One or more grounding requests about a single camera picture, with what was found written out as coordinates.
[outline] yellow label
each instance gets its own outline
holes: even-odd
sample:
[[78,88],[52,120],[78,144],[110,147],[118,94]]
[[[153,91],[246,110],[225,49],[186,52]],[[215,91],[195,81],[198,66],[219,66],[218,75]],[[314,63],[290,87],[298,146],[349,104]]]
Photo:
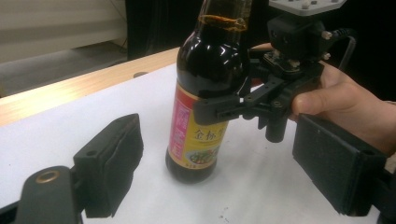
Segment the yellow label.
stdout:
[[204,169],[216,161],[228,124],[197,124],[192,111],[197,100],[177,84],[168,150],[177,164],[189,169]]

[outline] bottle neck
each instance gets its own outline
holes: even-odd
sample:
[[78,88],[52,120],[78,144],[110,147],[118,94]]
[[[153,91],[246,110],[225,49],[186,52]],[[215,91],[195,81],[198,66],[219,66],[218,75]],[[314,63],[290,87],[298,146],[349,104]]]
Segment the bottle neck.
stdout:
[[204,41],[239,44],[248,29],[251,0],[205,0],[195,33]]

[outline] floor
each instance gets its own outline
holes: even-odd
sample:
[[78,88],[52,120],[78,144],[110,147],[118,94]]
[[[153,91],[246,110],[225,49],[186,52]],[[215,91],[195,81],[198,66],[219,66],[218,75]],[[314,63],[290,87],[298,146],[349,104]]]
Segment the floor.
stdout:
[[0,63],[0,97],[48,85],[126,62],[126,49],[105,42],[78,49]]

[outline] dark brown bottle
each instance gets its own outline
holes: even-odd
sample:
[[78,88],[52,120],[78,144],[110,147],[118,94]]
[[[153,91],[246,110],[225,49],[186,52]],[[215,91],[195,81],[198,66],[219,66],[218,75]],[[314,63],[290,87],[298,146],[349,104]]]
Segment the dark brown bottle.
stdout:
[[166,165],[180,182],[209,177],[228,122],[199,125],[192,105],[198,99],[237,92],[248,71],[251,0],[204,1],[195,30],[177,55],[177,89]]

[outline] bottle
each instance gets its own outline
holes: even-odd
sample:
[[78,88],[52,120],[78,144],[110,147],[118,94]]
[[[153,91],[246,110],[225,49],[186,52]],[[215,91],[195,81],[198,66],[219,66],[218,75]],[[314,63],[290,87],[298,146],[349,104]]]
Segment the bottle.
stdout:
[[246,32],[251,0],[205,0],[177,55],[177,87],[166,166],[180,182],[209,177],[228,122],[199,125],[192,105],[238,92],[248,72]]

